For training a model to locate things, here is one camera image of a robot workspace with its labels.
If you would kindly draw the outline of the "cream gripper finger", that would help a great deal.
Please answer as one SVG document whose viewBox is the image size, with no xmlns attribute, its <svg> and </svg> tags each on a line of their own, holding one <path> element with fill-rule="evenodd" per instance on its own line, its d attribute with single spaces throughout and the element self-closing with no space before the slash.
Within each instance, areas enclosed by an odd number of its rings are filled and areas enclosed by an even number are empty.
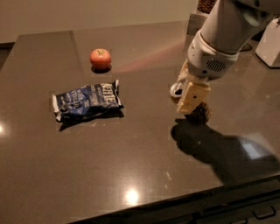
<svg viewBox="0 0 280 224">
<path fill-rule="evenodd" d="M 177 111 L 182 114 L 191 114 L 205 100 L 210 91 L 208 83 L 189 82 L 178 101 Z"/>
<path fill-rule="evenodd" d="M 180 88 L 183 88 L 185 84 L 192 80 L 192 78 L 193 76 L 190 74 L 188 69 L 188 63 L 185 61 L 179 72 L 177 84 Z"/>
</svg>

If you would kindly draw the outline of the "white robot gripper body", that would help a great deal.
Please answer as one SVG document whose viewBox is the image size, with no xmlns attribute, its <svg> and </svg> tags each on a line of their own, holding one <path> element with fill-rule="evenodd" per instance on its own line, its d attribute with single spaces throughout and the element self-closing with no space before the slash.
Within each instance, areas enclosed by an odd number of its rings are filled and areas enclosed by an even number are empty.
<svg viewBox="0 0 280 224">
<path fill-rule="evenodd" d="M 228 54 L 215 50 L 203 39 L 201 31 L 198 31 L 188 47 L 186 61 L 190 74 L 216 80 L 225 75 L 238 56 L 238 53 Z"/>
</svg>

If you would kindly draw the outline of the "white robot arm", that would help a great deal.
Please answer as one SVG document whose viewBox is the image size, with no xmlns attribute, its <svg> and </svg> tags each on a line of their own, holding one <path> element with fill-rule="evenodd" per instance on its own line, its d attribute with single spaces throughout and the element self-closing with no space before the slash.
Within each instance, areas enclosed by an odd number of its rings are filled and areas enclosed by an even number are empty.
<svg viewBox="0 0 280 224">
<path fill-rule="evenodd" d="M 247 42 L 277 16 L 280 0 L 217 0 L 189 45 L 177 82 L 177 111 L 192 113 L 225 75 Z"/>
</svg>

